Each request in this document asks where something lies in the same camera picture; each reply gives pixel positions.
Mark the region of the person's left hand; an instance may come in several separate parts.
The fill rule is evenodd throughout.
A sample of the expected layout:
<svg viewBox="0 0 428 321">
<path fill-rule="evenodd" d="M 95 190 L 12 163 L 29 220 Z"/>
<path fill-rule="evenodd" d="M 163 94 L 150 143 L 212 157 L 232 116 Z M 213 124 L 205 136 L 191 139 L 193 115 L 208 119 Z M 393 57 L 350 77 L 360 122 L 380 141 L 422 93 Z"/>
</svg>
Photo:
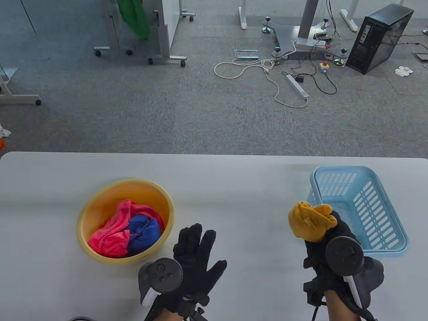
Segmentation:
<svg viewBox="0 0 428 321">
<path fill-rule="evenodd" d="M 183 270 L 182 283 L 176 290 L 155 299 L 147 320 L 185 320 L 197 305 L 208 305 L 211 290 L 227 268 L 226 260 L 208 268 L 215 240 L 216 231 L 202 231 L 200 223 L 180 230 L 173 258 Z"/>
</svg>

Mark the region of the person's right hand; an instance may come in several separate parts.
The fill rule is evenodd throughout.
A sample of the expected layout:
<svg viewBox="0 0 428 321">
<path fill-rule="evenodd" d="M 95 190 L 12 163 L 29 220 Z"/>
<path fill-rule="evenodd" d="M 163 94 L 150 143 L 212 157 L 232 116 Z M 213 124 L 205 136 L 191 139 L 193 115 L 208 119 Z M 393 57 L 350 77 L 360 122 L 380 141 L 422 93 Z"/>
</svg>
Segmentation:
<svg viewBox="0 0 428 321">
<path fill-rule="evenodd" d="M 327 244 L 335 237 L 347 236 L 356 240 L 356 236 L 336 211 L 332 211 L 331 214 L 336 218 L 337 226 L 327 230 L 324 238 L 318 243 L 305 241 L 308 257 L 304 260 L 304 268 L 314 269 L 317 276 L 313 281 L 318 293 L 324 295 L 326 291 L 335 291 L 338 295 L 351 296 L 349 285 L 343 280 L 342 276 L 332 271 L 327 264 L 325 253 Z"/>
</svg>

